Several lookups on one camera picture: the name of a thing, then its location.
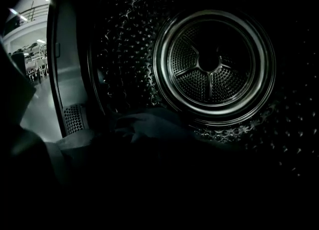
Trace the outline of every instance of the stainless steel surface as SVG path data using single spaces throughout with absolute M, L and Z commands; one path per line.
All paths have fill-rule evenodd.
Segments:
M 87 93 L 82 79 L 79 49 L 77 44 L 77 23 L 74 5 L 64 0 L 59 5 L 56 43 L 61 44 L 56 57 L 58 92 L 62 108 L 73 104 L 85 104 Z
M 20 123 L 44 142 L 56 142 L 62 138 L 56 111 L 53 103 L 49 78 L 45 78 L 36 87 L 36 92 L 30 101 Z
M 155 77 L 167 102 L 176 110 L 186 107 L 195 114 L 211 117 L 207 121 L 199 119 L 208 125 L 235 124 L 255 114 L 272 90 L 275 57 L 261 28 L 257 30 L 258 25 L 251 23 L 221 10 L 175 16 L 162 30 L 154 54 Z M 229 42 L 219 41 L 213 32 L 205 33 L 212 24 L 227 26 L 238 33 L 242 47 L 247 50 L 246 57 L 229 58 L 226 48 Z M 199 41 L 206 41 L 206 52 L 202 56 L 203 46 Z M 209 61 L 215 63 L 207 68 L 205 62 L 209 65 Z M 256 100 L 257 104 L 248 112 L 221 119 L 240 113 Z

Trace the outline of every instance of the metal ring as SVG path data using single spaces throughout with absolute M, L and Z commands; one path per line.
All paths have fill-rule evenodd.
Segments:
M 182 39 L 186 30 L 199 22 L 228 25 L 242 36 L 249 51 L 247 80 L 236 94 L 220 103 L 214 103 L 209 99 L 194 100 L 188 96 L 178 83 L 178 75 L 172 67 L 172 52 L 176 48 L 176 42 Z M 192 66 L 208 76 L 222 67 L 219 63 L 215 69 L 204 70 L 198 63 L 198 56 L 195 65 Z M 239 17 L 223 10 L 180 13 L 167 22 L 157 39 L 154 73 L 160 93 L 175 110 L 186 110 L 193 114 L 196 122 L 206 125 L 231 125 L 251 117 L 268 99 L 275 80 L 275 56 L 266 33 L 257 22 L 244 14 Z

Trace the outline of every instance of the floor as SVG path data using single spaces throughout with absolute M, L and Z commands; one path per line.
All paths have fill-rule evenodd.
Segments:
M 36 133 L 44 142 L 61 139 L 49 78 L 35 85 L 36 92 L 21 121 L 21 127 Z

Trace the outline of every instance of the embossed pattern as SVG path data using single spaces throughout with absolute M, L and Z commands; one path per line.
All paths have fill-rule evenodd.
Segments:
M 246 78 L 241 74 L 226 68 L 220 68 L 216 73 L 212 74 L 212 102 L 222 103 L 243 88 Z
M 95 62 L 103 74 L 101 90 L 107 98 L 105 107 L 125 113 L 139 107 L 162 105 L 152 74 L 152 50 L 159 23 L 175 8 L 175 1 L 103 2 L 106 10 L 96 34 Z M 266 14 L 262 12 L 258 21 L 264 19 L 267 22 Z M 274 18 L 273 13 L 269 15 L 269 18 Z M 319 168 L 319 102 L 316 95 L 319 51 L 313 40 L 318 29 L 304 16 L 291 19 L 284 21 L 289 27 L 285 34 L 289 40 L 284 51 L 287 56 L 277 53 L 285 44 L 284 40 L 275 45 L 277 62 L 286 62 L 287 65 L 279 68 L 279 78 L 266 106 L 245 123 L 230 128 L 192 126 L 197 136 L 203 139 L 239 143 L 248 150 L 269 155 L 276 160 L 278 167 L 295 177 L 302 177 Z M 273 33 L 269 30 L 271 25 L 264 28 L 270 39 L 278 39 L 277 32 L 282 26 L 274 28 Z M 239 87 L 241 78 L 237 77 L 237 80 Z M 191 92 L 188 81 L 183 81 L 183 84 Z M 199 91 L 198 95 L 204 100 L 206 92 Z
M 172 54 L 174 74 L 177 74 L 196 64 L 196 51 L 183 40 L 180 40 Z
M 191 99 L 207 101 L 207 75 L 194 70 L 178 78 L 177 81 L 183 92 Z

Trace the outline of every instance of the railing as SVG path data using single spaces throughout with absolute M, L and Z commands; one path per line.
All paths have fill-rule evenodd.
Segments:
M 12 19 L 6 22 L 3 36 L 7 35 L 9 32 L 15 30 L 16 28 L 26 23 L 29 23 L 31 21 L 34 21 L 40 18 L 45 18 L 45 16 L 48 15 L 48 10 L 49 10 L 49 4 L 43 4 L 43 5 L 38 5 L 36 7 L 32 7 L 24 12 L 19 13 L 19 15 L 16 15 L 15 17 L 13 17 Z

